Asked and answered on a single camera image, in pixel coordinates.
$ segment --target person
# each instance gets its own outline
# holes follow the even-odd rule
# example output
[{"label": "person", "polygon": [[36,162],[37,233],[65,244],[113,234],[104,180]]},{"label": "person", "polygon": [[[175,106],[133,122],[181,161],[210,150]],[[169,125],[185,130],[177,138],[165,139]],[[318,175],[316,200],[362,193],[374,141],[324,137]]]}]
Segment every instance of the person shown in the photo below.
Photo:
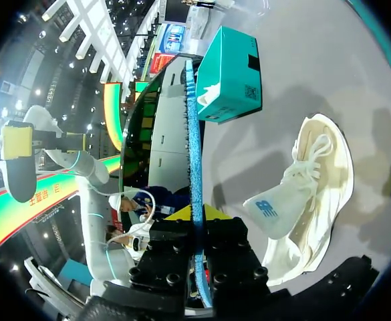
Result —
[{"label": "person", "polygon": [[[151,193],[155,198],[156,206],[153,219],[164,219],[180,211],[190,203],[189,195],[173,194],[165,187],[151,186],[146,187],[144,190]],[[109,197],[109,204],[116,211],[135,212],[141,222],[145,222],[152,211],[152,199],[143,191],[137,192],[132,199],[116,193]]]},{"label": "person", "polygon": [[[133,224],[129,230],[129,233],[131,233],[131,235],[120,237],[115,241],[113,241],[125,247],[128,253],[130,253],[134,261],[140,261],[140,258],[142,257],[143,253],[146,251],[149,242],[149,229],[152,225],[148,224],[146,227],[137,230],[141,225],[142,223]],[[121,232],[115,226],[107,225],[106,236],[105,236],[106,242],[109,241],[111,238],[115,236],[119,236],[123,233],[124,232]]]}]

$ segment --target white shoelace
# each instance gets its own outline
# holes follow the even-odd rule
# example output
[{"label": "white shoelace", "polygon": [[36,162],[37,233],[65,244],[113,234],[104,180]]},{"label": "white shoelace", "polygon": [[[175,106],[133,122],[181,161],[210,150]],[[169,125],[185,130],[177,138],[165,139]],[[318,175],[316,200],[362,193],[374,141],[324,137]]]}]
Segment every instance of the white shoelace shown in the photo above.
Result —
[{"label": "white shoelace", "polygon": [[296,176],[303,178],[306,183],[300,186],[301,189],[309,189],[309,198],[311,199],[311,206],[309,211],[312,212],[315,207],[315,200],[317,195],[318,179],[320,178],[320,164],[316,162],[317,158],[329,155],[334,146],[332,140],[328,135],[322,134],[317,137],[315,142],[309,149],[309,155],[307,160],[297,159],[297,141],[291,150],[291,156],[293,158],[293,164],[290,165],[283,174],[281,182],[294,179]]}]

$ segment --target white cable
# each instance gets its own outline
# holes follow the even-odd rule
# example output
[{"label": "white cable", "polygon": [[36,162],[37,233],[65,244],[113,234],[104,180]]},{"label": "white cable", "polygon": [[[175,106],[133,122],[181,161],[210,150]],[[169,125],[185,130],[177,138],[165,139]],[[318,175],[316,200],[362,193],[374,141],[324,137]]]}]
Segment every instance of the white cable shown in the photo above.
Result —
[{"label": "white cable", "polygon": [[[55,172],[55,171],[37,171],[37,173],[53,173],[53,174],[60,174],[60,175],[72,175],[72,176],[81,176],[81,177],[85,177],[83,175],[80,175],[80,174],[76,174],[76,173],[67,173],[67,172]],[[146,221],[140,226],[138,227],[137,229],[135,229],[134,231],[131,231],[131,232],[127,232],[127,233],[124,233],[124,234],[121,234],[121,235],[117,235],[117,236],[114,236],[113,238],[111,238],[109,241],[106,242],[106,247],[109,247],[109,244],[111,244],[113,241],[115,241],[116,239],[120,239],[121,237],[124,237],[124,236],[128,236],[128,235],[133,235],[134,233],[136,233],[137,231],[140,231],[141,229],[143,229],[145,226],[147,226],[151,221],[152,221],[152,218],[155,214],[155,206],[156,206],[156,202],[155,202],[155,198],[154,196],[149,193],[148,191],[145,191],[143,189],[130,189],[128,191],[125,191],[125,192],[121,192],[121,193],[103,193],[103,192],[100,192],[97,188],[95,188],[89,181],[88,181],[88,184],[90,184],[90,187],[97,193],[97,194],[100,194],[100,195],[103,195],[103,196],[111,196],[111,195],[116,195],[116,194],[120,194],[120,195],[123,195],[125,193],[128,193],[128,192],[143,192],[143,193],[146,193],[151,199],[152,199],[152,210],[148,216],[148,218],[146,219]]]}]

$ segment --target qr code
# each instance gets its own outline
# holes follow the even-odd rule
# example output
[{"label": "qr code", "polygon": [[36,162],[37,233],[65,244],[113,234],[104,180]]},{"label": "qr code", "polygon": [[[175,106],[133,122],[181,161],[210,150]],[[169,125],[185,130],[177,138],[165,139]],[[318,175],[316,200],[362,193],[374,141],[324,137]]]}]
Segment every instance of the qr code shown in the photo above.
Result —
[{"label": "qr code", "polygon": [[257,100],[257,88],[245,85],[245,96],[253,100]]}]

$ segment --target bolt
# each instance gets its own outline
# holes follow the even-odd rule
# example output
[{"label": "bolt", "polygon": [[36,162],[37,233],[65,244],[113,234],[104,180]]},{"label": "bolt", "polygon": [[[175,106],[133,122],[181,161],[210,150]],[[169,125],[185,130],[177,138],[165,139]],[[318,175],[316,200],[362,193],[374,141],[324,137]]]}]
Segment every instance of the bolt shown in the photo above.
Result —
[{"label": "bolt", "polygon": [[142,273],[142,271],[140,271],[138,267],[132,267],[128,273],[130,274],[131,278],[137,278]]},{"label": "bolt", "polygon": [[218,273],[213,278],[213,281],[215,282],[215,284],[223,284],[227,281],[227,275],[223,273]]},{"label": "bolt", "polygon": [[255,279],[263,278],[268,275],[268,269],[266,267],[258,267],[253,272],[253,275],[255,276]]},{"label": "bolt", "polygon": [[247,247],[247,246],[249,246],[249,241],[247,241],[246,239],[244,241],[240,241],[240,242],[238,242],[238,246],[239,247]]},{"label": "bolt", "polygon": [[169,286],[175,286],[180,281],[180,275],[176,273],[167,274],[166,280]]},{"label": "bolt", "polygon": [[184,247],[184,245],[182,244],[182,242],[176,242],[176,243],[173,245],[173,250],[174,250],[176,253],[180,253],[180,252],[183,250],[183,247]]},{"label": "bolt", "polygon": [[213,244],[211,245],[211,247],[212,247],[213,249],[221,249],[221,248],[223,248],[223,242],[218,241],[218,242],[216,242],[216,243],[213,243]]}]

